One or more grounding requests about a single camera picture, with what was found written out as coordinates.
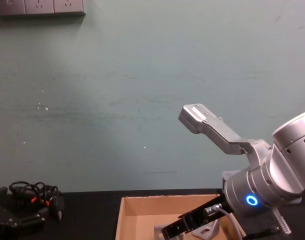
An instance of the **cardboard box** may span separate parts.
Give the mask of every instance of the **cardboard box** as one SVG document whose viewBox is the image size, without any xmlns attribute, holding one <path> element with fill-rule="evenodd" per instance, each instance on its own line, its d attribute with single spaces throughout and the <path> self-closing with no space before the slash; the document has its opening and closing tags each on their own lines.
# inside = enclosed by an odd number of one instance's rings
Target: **cardboard box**
<svg viewBox="0 0 305 240">
<path fill-rule="evenodd" d="M 154 240 L 154 226 L 175 222 L 217 195 L 176 195 L 123 197 L 121 199 L 115 240 Z M 201 240 L 192 233 L 184 240 Z M 237 240 L 237 231 L 227 216 L 220 219 L 219 234 L 212 240 Z"/>
</svg>

